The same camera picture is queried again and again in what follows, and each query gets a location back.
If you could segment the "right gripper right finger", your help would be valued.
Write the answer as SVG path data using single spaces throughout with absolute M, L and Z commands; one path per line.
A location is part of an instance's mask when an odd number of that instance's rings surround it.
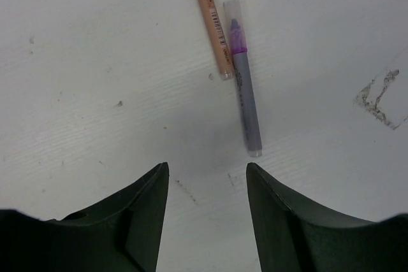
M 346 215 L 253 162 L 246 178 L 262 271 L 407 271 L 407 214 L 380 222 Z

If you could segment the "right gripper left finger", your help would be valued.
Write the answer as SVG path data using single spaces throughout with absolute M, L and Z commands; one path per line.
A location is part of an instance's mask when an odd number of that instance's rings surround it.
M 169 167 L 62 220 L 1 210 L 1 271 L 155 271 Z

